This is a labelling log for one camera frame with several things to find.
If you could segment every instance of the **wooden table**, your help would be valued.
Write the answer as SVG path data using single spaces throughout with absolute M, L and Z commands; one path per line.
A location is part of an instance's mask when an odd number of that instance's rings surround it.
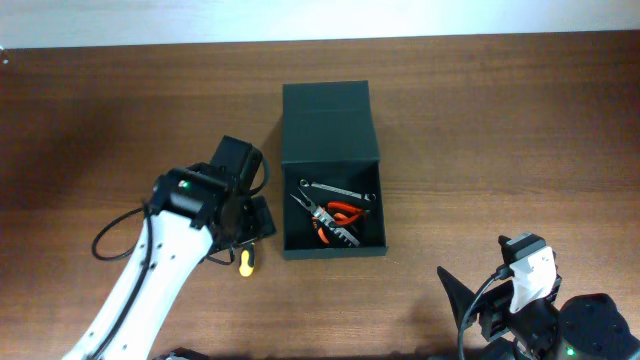
M 125 262 L 89 251 L 174 166 L 229 134 L 275 169 L 282 84 L 367 79 L 382 155 L 388 255 L 194 271 L 152 355 L 183 346 L 264 357 L 434 353 L 455 343 L 436 276 L 472 288 L 497 236 L 557 252 L 558 305 L 605 292 L 640 334 L 640 33 L 461 36 L 9 51 L 0 65 L 0 356 L 59 358 Z M 141 219 L 105 238 L 115 253 Z M 473 328 L 470 346 L 484 341 Z

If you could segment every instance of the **toolbox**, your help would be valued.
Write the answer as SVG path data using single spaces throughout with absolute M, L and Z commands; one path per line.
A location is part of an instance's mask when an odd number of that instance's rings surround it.
M 286 84 L 282 118 L 284 258 L 386 254 L 380 153 L 371 118 L 368 82 Z M 371 201 L 366 201 L 308 183 L 374 195 Z M 368 210 L 366 218 L 352 231 L 359 246 L 349 247 L 352 244 L 339 241 L 323 243 L 313 227 L 311 214 L 291 196 L 303 198 L 300 189 L 323 207 L 330 201 L 338 201 Z

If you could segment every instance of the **red pliers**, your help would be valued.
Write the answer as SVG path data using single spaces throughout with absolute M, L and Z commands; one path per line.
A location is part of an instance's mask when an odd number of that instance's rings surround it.
M 336 220 L 335 227 L 345 227 L 354 224 L 358 219 L 364 218 L 369 213 L 368 210 L 347 204 L 342 201 L 329 201 L 325 210 Z M 329 244 L 329 239 L 324 233 L 318 218 L 313 217 L 313 228 L 318 230 L 318 236 L 323 243 Z

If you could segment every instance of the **silver wrench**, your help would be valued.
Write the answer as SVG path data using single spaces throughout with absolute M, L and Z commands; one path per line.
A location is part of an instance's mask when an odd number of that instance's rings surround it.
M 319 183 L 313 182 L 313 181 L 307 181 L 305 179 L 300 179 L 300 186 L 302 186 L 302 187 L 311 186 L 311 187 L 314 187 L 316 189 L 333 191 L 333 192 L 338 193 L 338 194 L 353 196 L 354 198 L 358 198 L 360 200 L 374 201 L 376 199 L 376 194 L 360 194 L 360 193 L 357 193 L 357 192 L 344 190 L 344 189 L 340 189 L 340 188 L 329 186 L 329 185 L 325 185 L 325 184 L 319 184 Z

